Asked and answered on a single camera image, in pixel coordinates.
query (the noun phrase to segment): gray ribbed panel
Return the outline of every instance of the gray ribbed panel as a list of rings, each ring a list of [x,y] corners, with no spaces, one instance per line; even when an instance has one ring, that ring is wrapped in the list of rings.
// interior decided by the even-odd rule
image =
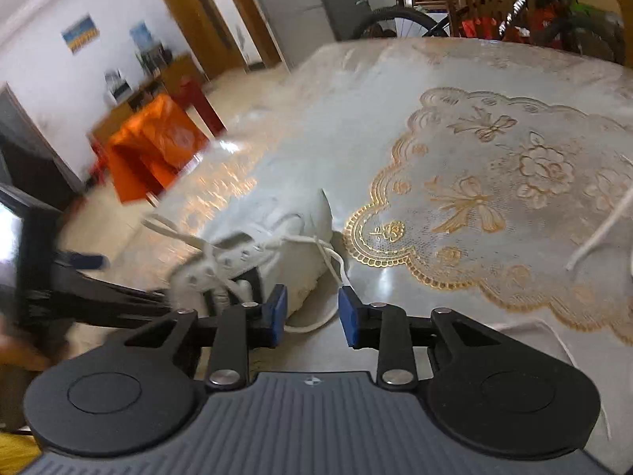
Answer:
[[[260,374],[209,399],[169,442],[118,460],[45,454],[28,475],[578,475],[608,474],[574,452],[520,462],[471,452],[441,433],[414,396],[376,388],[365,373]]]

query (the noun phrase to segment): tiled floor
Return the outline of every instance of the tiled floor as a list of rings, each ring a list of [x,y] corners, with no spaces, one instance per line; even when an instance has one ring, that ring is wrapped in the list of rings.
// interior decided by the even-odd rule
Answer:
[[[229,71],[213,80],[206,87],[207,98],[227,125],[240,113],[256,105],[261,97],[282,81],[288,72],[283,65],[278,68],[244,73]],[[209,129],[194,109],[188,110],[194,123],[207,135]],[[100,253],[113,261],[132,239],[134,230],[141,226],[142,217],[151,212],[147,201],[122,205],[116,196],[112,182],[93,188],[86,196],[81,210],[64,227],[59,237],[60,249],[83,253]],[[100,272],[90,272],[100,278]],[[79,355],[102,343],[109,329],[89,325],[75,325],[68,334],[71,356]]]

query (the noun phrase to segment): screen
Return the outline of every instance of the screen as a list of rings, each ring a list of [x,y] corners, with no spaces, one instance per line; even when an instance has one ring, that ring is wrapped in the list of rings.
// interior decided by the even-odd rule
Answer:
[[[15,287],[22,220],[0,203],[0,285]]]

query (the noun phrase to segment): white shoe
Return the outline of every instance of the white shoe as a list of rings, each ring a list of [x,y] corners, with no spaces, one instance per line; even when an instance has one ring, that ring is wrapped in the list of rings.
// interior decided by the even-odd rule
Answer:
[[[179,233],[173,223],[157,215],[144,225],[200,250],[171,273],[169,297],[177,306],[194,306],[201,315],[220,314],[232,303],[261,303],[275,284],[282,283],[288,290],[290,316],[326,270],[339,283],[349,283],[343,260],[329,244],[332,213],[323,190],[286,190],[282,197],[261,192],[255,198],[247,196],[210,222],[202,238]],[[332,268],[332,258],[340,264],[341,278]],[[316,330],[335,314],[336,308],[318,323],[287,326],[286,331]]]

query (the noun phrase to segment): blue and yellow poster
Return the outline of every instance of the blue and yellow poster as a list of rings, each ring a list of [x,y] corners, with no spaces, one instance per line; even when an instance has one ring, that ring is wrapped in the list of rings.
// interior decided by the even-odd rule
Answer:
[[[87,15],[81,21],[61,33],[70,51],[77,53],[81,48],[99,37],[99,31],[94,26],[93,19]]]

